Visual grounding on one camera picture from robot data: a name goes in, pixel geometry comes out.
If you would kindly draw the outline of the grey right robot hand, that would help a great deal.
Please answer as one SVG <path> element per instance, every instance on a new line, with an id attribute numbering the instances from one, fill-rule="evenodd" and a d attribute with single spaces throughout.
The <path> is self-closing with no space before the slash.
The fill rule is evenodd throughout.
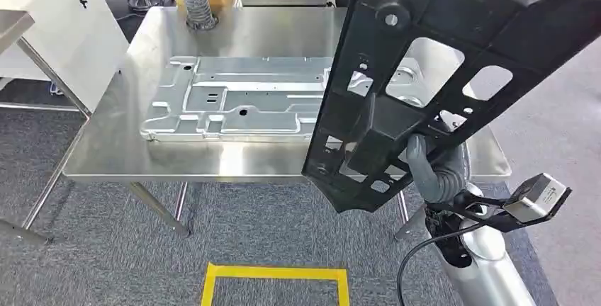
<path id="1" fill-rule="evenodd" d="M 438 161 L 427 160 L 425 136 L 409 136 L 407 163 L 418 193 L 428 203 L 448 203 L 466 187 L 470 165 L 466 145 L 446 152 Z"/>

